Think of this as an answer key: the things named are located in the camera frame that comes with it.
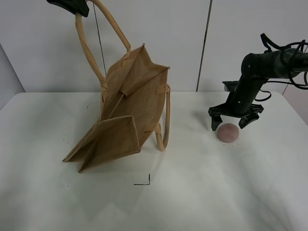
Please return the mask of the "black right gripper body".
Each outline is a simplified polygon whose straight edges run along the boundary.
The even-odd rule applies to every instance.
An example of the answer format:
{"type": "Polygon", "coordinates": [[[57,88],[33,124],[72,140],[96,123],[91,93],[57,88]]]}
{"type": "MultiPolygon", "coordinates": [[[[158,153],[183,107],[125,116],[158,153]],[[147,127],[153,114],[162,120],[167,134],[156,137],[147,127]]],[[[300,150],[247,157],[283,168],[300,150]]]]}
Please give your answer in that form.
{"type": "Polygon", "coordinates": [[[225,102],[223,104],[210,107],[208,113],[210,116],[229,116],[242,118],[255,113],[262,113],[264,110],[260,104],[250,102],[225,102]]]}

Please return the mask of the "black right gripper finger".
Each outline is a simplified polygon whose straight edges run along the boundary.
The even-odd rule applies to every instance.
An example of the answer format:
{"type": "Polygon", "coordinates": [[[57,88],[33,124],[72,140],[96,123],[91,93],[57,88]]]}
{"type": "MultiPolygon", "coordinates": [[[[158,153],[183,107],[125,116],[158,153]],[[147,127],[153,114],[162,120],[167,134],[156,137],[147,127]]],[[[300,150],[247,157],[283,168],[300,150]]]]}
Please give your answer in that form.
{"type": "Polygon", "coordinates": [[[219,125],[223,122],[220,115],[211,115],[211,128],[216,131],[219,125]]]}
{"type": "Polygon", "coordinates": [[[258,120],[259,119],[258,114],[259,114],[259,112],[248,112],[244,115],[239,116],[239,118],[240,118],[239,127],[241,129],[244,129],[250,123],[258,120]]]}

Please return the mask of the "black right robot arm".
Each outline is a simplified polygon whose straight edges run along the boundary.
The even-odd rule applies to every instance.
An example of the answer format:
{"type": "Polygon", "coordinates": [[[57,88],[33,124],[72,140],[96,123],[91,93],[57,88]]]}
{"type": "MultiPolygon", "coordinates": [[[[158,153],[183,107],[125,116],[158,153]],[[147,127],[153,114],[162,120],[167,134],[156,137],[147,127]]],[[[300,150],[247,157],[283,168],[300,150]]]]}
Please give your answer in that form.
{"type": "Polygon", "coordinates": [[[308,54],[295,48],[284,51],[270,51],[262,54],[250,53],[241,65],[238,81],[224,81],[225,91],[229,92],[225,103],[210,107],[213,131],[222,123],[221,116],[240,118],[239,127],[245,128],[259,119],[264,108],[254,104],[256,96],[269,79],[289,79],[308,71],[308,54]]]}

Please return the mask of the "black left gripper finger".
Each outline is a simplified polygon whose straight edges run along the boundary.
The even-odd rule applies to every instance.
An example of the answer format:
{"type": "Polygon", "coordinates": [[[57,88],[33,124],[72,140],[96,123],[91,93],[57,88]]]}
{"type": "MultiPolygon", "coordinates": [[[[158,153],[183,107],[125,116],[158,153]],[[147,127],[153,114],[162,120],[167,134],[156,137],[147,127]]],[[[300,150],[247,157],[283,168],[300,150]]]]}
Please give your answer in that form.
{"type": "Polygon", "coordinates": [[[47,2],[59,6],[72,14],[79,13],[84,17],[89,15],[89,7],[86,0],[47,0],[47,2]]]}

